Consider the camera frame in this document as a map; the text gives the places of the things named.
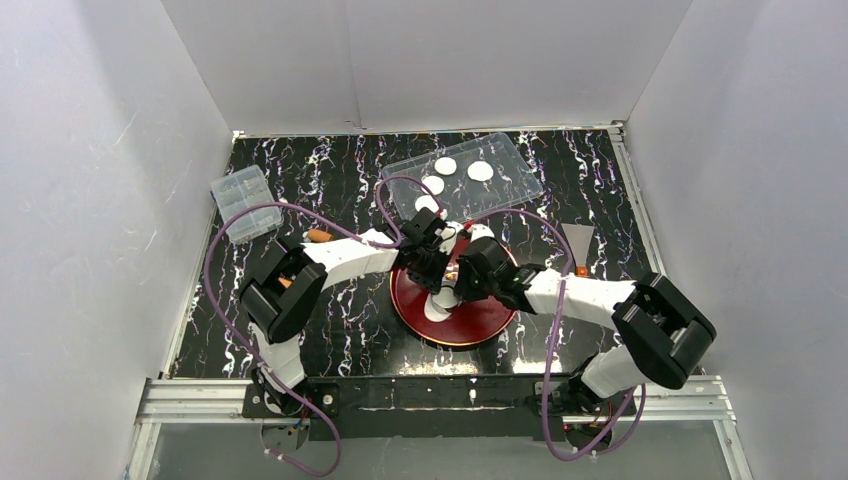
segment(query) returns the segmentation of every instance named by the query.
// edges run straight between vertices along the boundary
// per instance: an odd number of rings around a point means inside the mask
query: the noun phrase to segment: red object
[[[456,262],[469,243],[466,239],[457,241],[451,263]],[[432,322],[424,315],[424,303],[430,292],[410,280],[406,270],[392,271],[390,288],[392,303],[404,323],[418,335],[442,345],[462,347],[484,342],[506,328],[515,315],[514,310],[489,297],[461,303],[450,310],[450,316],[443,322]]]

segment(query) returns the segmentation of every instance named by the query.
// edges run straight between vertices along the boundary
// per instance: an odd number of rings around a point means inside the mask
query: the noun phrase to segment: marble tabletop
[[[321,136],[243,139],[236,142],[227,173],[259,165],[279,199],[339,219],[353,231],[382,223],[374,202],[380,170],[484,133]],[[518,206],[554,225],[594,225],[587,266],[590,276],[621,280],[650,270],[633,210],[605,130],[508,132],[542,183],[541,197]],[[300,237],[317,226],[283,214],[283,231]],[[553,236],[532,219],[517,215],[487,222],[519,263],[562,267]],[[222,222],[216,216],[212,233]],[[221,306],[247,331],[235,294],[245,271],[262,258],[272,234],[214,252],[211,284]],[[499,335],[475,347],[449,348],[416,337],[398,318],[388,276],[368,275],[323,292],[300,338],[307,375],[463,375],[539,373],[552,317],[518,313]],[[616,343],[613,332],[580,320],[563,319],[557,334],[554,371],[570,371],[599,349]],[[238,347],[215,313],[200,280],[186,315],[185,336],[171,367],[175,378],[244,377],[254,359]]]

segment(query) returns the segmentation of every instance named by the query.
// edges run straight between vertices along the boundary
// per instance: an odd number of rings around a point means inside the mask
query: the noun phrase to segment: orange object
[[[312,228],[306,233],[306,238],[313,243],[325,243],[333,241],[333,235],[317,228]]]

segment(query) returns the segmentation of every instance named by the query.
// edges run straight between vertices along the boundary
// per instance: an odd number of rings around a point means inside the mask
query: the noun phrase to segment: transparent container
[[[442,157],[456,162],[456,171],[440,175],[434,164]],[[482,160],[492,166],[494,176],[485,182],[468,177],[468,166]],[[445,188],[439,200],[447,210],[447,220],[465,222],[479,218],[499,208],[533,200],[542,194],[542,185],[505,133],[494,133],[475,138],[445,149],[421,155],[403,162],[388,165],[382,170],[383,178],[390,175],[409,175],[421,180],[429,175],[440,177]],[[404,180],[388,185],[391,199],[401,218],[411,219],[415,213],[415,200],[424,195],[421,188]]]
[[[265,174],[258,165],[252,165],[212,182],[212,197],[218,204],[218,211],[224,222],[247,207],[275,201],[268,188],[268,182],[265,181]],[[227,229],[227,236],[234,244],[245,243],[279,228],[282,224],[279,208],[263,208],[236,220]]]

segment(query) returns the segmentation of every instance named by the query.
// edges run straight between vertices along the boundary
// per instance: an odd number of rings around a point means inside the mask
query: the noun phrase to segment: cable
[[[498,213],[515,213],[518,215],[527,215],[531,218],[536,219],[539,223],[541,223],[545,228],[547,228],[556,238],[557,242],[562,246],[565,253],[568,255],[568,259],[565,262],[565,267],[562,269],[562,279],[559,283],[559,295],[557,298],[557,309],[554,314],[554,321],[551,325],[551,334],[550,341],[548,342],[548,351],[545,355],[545,372],[542,376],[542,435],[545,437],[545,445],[547,445],[548,450],[551,454],[556,457],[558,460],[562,460],[564,462],[570,462],[573,460],[577,460],[578,458],[586,455],[591,452],[595,446],[600,443],[601,440],[612,430],[612,427],[624,413],[625,406],[630,404],[630,401],[633,399],[633,391],[634,389],[630,389],[624,396],[624,400],[621,402],[621,407],[617,412],[612,416],[612,418],[607,422],[604,428],[592,439],[582,450],[578,450],[575,453],[563,453],[554,445],[553,440],[551,439],[551,429],[550,425],[548,425],[548,395],[551,393],[551,364],[553,363],[554,350],[556,349],[557,344],[557,333],[559,332],[559,328],[562,325],[562,309],[565,303],[565,278],[566,275],[571,273],[571,269],[574,266],[574,253],[571,251],[571,245],[565,240],[565,238],[557,231],[557,229],[550,224],[547,220],[542,218],[539,215],[536,215],[532,212],[527,212],[524,210],[517,210],[514,208],[502,208],[499,210],[495,210],[493,212],[487,213],[479,218],[479,220],[491,217],[492,215],[496,215]],[[615,450],[621,445],[624,444],[624,441],[630,438],[633,434],[633,430],[636,428],[636,425],[639,424],[639,420],[642,418],[642,410],[645,405],[645,386],[642,385],[642,403],[639,405],[639,411],[636,412],[636,417],[633,419],[633,424],[630,425],[630,430],[624,435],[621,441],[615,444],[614,448],[610,447],[606,451]]]
[[[233,324],[232,320],[230,320],[227,317],[227,314],[224,312],[224,310],[218,304],[218,299],[215,298],[215,294],[212,293],[213,289],[212,289],[212,285],[211,285],[210,280],[209,280],[209,278],[210,278],[209,272],[210,272],[211,265],[212,265],[212,256],[215,252],[215,247],[218,246],[218,243],[224,237],[224,233],[226,233],[227,229],[230,228],[230,226],[232,226],[232,224],[235,223],[236,220],[240,219],[241,217],[243,217],[243,216],[245,216],[245,215],[247,215],[250,212],[253,212],[255,210],[259,210],[259,209],[262,209],[262,208],[269,208],[269,207],[279,207],[279,208],[282,208],[282,209],[294,210],[298,213],[301,213],[303,215],[306,215],[308,217],[312,217],[312,218],[318,220],[319,222],[323,223],[324,225],[326,225],[326,226],[328,226],[328,227],[330,227],[334,230],[337,230],[338,232],[344,234],[347,237],[350,237],[350,238],[352,238],[356,241],[365,242],[368,245],[371,245],[372,247],[396,248],[400,245],[400,242],[401,242],[401,239],[402,239],[400,229],[398,228],[397,224],[395,224],[395,222],[389,216],[389,213],[386,210],[385,205],[383,205],[383,201],[380,199],[380,192],[382,191],[383,186],[386,185],[389,181],[400,179],[400,178],[409,180],[409,181],[417,184],[418,186],[420,186],[422,189],[424,189],[425,192],[427,192],[428,195],[430,195],[431,197],[433,197],[436,200],[436,204],[439,206],[439,211],[441,211],[443,209],[442,203],[439,201],[439,199],[435,195],[433,195],[433,192],[426,185],[424,185],[423,182],[421,182],[417,178],[409,177],[409,176],[406,176],[406,175],[393,175],[391,177],[383,179],[383,181],[381,181],[376,187],[375,197],[376,197],[376,200],[377,200],[377,207],[380,209],[380,213],[383,215],[383,217],[386,219],[386,222],[389,224],[389,227],[395,233],[396,240],[395,240],[394,243],[381,244],[381,243],[377,243],[377,242],[366,241],[362,237],[360,237],[359,235],[351,232],[350,230],[347,230],[346,228],[344,228],[340,225],[337,225],[336,223],[334,223],[330,220],[327,220],[326,218],[322,217],[321,215],[318,215],[317,213],[312,212],[310,210],[307,210],[307,209],[305,209],[301,206],[292,205],[290,203],[283,203],[283,202],[269,202],[269,203],[262,203],[262,204],[259,204],[259,205],[254,205],[252,207],[248,207],[248,208],[242,210],[241,212],[237,213],[231,219],[227,220],[227,222],[225,222],[224,225],[218,230],[218,233],[215,234],[215,237],[212,239],[212,242],[209,244],[209,247],[206,251],[206,258],[203,261],[203,287],[206,289],[206,297],[212,303],[212,307],[215,309],[215,313],[218,315],[218,318],[220,318],[221,321],[224,322],[224,326],[227,327],[227,330],[229,330],[230,333],[232,333],[233,338],[235,338],[241,344],[241,346],[244,347],[244,349],[247,350],[247,352],[250,353],[256,359],[257,365],[259,365],[260,367],[265,366],[266,371],[268,372],[268,375],[271,377],[271,379],[279,387],[281,387],[283,389],[283,391],[286,393],[286,395],[291,396],[292,398],[294,398],[298,402],[302,403],[306,408],[315,412],[315,414],[318,415],[318,417],[321,418],[321,420],[326,422],[327,426],[330,428],[330,431],[332,432],[333,438],[335,439],[335,442],[336,442],[336,458],[333,461],[333,464],[330,466],[330,468],[328,468],[325,471],[315,470],[312,467],[301,463],[296,458],[292,458],[292,457],[280,452],[279,450],[266,448],[267,452],[273,453],[274,456],[276,456],[281,461],[287,461],[287,462],[291,463],[292,465],[294,465],[295,467],[299,468],[300,470],[308,473],[309,475],[315,476],[315,477],[325,477],[325,476],[333,473],[333,471],[336,469],[336,467],[339,466],[339,462],[342,459],[342,443],[341,443],[341,435],[339,435],[339,430],[336,428],[336,425],[333,423],[333,421],[330,420],[330,417],[328,417],[324,412],[322,412],[318,407],[313,405],[307,399],[303,398],[302,396],[300,396],[296,392],[294,392],[292,389],[287,387],[285,385],[285,383],[283,383],[283,381],[280,380],[280,378],[277,376],[277,374],[274,373],[274,371],[271,370],[268,367],[268,364],[265,362],[265,359],[262,358],[262,355],[259,353],[259,350],[257,350],[256,348],[253,347],[253,345],[251,345],[251,343],[247,340],[247,338],[245,338],[245,336],[242,335],[242,333],[236,328],[236,326]]]

